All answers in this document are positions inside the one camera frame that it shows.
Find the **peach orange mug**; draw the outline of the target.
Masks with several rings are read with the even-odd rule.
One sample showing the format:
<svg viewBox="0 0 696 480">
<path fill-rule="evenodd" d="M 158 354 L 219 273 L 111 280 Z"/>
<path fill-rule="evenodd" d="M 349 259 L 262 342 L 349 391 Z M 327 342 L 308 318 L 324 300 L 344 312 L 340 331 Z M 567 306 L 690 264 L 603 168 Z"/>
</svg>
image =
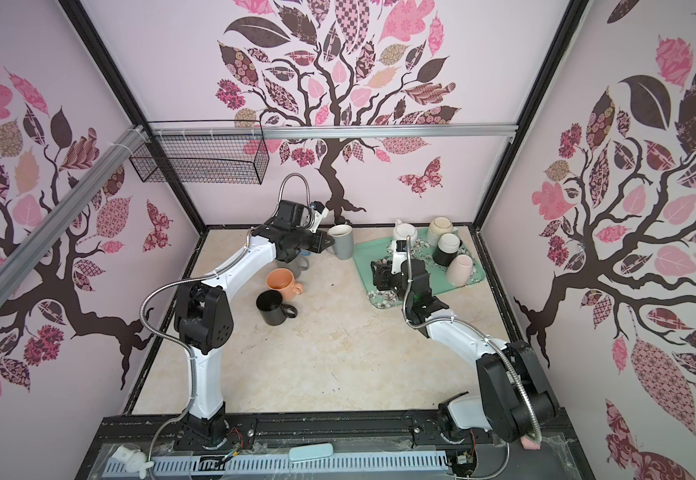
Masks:
<svg viewBox="0 0 696 480">
<path fill-rule="evenodd" d="M 305 292 L 294 273 L 287 268 L 277 268 L 268 274 L 266 284 L 269 289 L 279 292 L 285 302 L 292 301 Z"/>
</svg>

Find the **light grey mug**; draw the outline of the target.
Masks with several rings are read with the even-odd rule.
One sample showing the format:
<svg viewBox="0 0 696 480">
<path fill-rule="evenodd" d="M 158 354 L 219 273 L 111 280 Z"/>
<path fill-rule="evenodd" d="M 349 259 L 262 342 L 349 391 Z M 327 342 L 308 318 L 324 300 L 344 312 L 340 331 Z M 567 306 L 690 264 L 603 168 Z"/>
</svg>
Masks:
<svg viewBox="0 0 696 480">
<path fill-rule="evenodd" d="M 331 252 L 340 260 L 349 260 L 354 254 L 354 229 L 351 225 L 335 225 L 328 230 L 334 240 Z"/>
</svg>

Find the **green floral tray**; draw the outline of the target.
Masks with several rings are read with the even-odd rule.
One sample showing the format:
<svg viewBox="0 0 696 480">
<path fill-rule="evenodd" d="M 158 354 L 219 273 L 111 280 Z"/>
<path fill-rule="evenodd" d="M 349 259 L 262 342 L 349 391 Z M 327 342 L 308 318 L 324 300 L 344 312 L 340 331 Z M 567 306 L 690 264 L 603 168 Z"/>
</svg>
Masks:
<svg viewBox="0 0 696 480">
<path fill-rule="evenodd" d="M 420 238 L 413 247 L 413 257 L 423 260 L 430 275 L 430 285 L 434 295 L 457 289 L 446 279 L 447 267 L 437 264 L 433 259 L 435 246 L 427 242 L 428 228 L 418 230 Z M 375 261 L 392 261 L 392 237 L 380 238 L 356 244 L 354 247 L 353 259 L 357 267 L 360 279 L 365 288 L 369 302 L 377 309 L 396 308 L 401 305 L 401 300 L 392 291 L 380 291 L 373 283 L 373 272 L 371 263 Z M 469 247 L 466 240 L 461 237 L 458 255 L 466 255 L 472 261 L 471 275 L 466 285 L 480 283 L 486 279 L 486 273 L 479 262 L 478 256 Z"/>
</svg>

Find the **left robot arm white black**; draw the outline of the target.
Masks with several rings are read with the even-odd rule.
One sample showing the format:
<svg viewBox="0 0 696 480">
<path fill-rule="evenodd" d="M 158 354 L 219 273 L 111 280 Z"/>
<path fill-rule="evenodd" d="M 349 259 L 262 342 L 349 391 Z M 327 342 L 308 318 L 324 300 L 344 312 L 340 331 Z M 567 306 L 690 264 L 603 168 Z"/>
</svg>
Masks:
<svg viewBox="0 0 696 480">
<path fill-rule="evenodd" d="M 202 279 L 178 287 L 176 330 L 187 347 L 191 378 L 182 422 L 201 443 L 217 446 L 230 430 L 219 374 L 222 348 L 234 331 L 233 297 L 263 267 L 291 262 L 303 251 L 321 253 L 331 247 L 334 239 L 319 229 L 328 214 L 319 201 L 303 205 L 281 200 L 271 218 L 250 229 L 235 256 Z"/>
</svg>

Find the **dark grey mug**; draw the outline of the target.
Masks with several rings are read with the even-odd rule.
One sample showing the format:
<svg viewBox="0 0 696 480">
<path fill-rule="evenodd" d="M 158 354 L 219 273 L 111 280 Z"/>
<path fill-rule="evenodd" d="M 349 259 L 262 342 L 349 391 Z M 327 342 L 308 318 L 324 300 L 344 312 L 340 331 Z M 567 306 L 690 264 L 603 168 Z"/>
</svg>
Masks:
<svg viewBox="0 0 696 480">
<path fill-rule="evenodd" d="M 308 271 L 310 268 L 309 259 L 304 256 L 298 256 L 291 261 L 276 260 L 276 265 L 278 268 L 289 270 L 295 279 L 298 279 L 303 272 Z"/>
</svg>

